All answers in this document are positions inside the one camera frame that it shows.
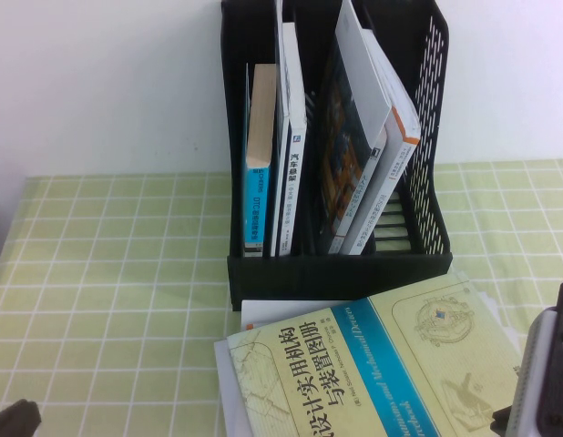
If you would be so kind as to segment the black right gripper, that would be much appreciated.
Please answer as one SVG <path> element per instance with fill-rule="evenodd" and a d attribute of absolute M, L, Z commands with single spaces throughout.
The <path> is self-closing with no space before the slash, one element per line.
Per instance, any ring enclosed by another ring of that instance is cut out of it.
<path fill-rule="evenodd" d="M 505 437 L 511 413 L 511 406 L 497 410 L 493 413 L 493 421 L 490 423 L 490 430 L 499 437 Z"/>

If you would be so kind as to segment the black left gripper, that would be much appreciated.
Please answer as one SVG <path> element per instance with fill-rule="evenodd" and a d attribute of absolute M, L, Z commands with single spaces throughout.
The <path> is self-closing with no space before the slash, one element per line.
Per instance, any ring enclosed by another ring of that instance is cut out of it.
<path fill-rule="evenodd" d="M 39 426 L 35 401 L 21 399 L 0 411 L 0 437 L 33 437 Z"/>

